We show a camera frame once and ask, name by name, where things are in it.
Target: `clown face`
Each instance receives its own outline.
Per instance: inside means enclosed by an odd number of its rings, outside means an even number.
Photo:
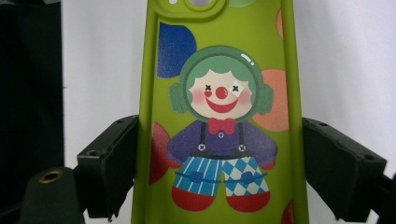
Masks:
[[[189,91],[192,109],[209,119],[238,119],[252,107],[248,81],[238,80],[231,71],[220,74],[209,70],[195,79]]]

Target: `bow tie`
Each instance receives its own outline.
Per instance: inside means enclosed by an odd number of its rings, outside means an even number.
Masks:
[[[211,134],[218,133],[220,130],[223,130],[227,134],[232,134],[234,131],[233,126],[235,125],[235,120],[233,119],[209,119],[207,121],[207,125],[209,127],[209,132]]]

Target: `phone case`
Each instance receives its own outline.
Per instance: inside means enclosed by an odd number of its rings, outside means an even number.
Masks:
[[[133,223],[308,223],[291,0],[148,0]]]

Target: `clown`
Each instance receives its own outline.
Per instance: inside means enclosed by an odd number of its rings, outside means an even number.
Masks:
[[[174,111],[197,118],[167,146],[169,158],[181,164],[172,189],[174,202],[202,211],[225,186],[233,209],[264,208],[270,191],[260,167],[269,170],[275,165],[277,149],[248,122],[257,113],[269,112],[274,98],[259,66],[239,49],[202,49],[186,61],[169,95]]]

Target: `clown mouth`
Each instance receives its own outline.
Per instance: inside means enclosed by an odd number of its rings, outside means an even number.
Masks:
[[[207,99],[207,98],[206,98],[206,102],[212,110],[214,110],[218,113],[224,114],[224,113],[227,113],[227,112],[230,112],[231,110],[233,110],[233,108],[236,106],[236,103],[238,102],[238,99],[236,99],[235,101],[233,101],[232,103],[227,104],[227,105],[215,104],[215,103],[209,101],[209,99]]]

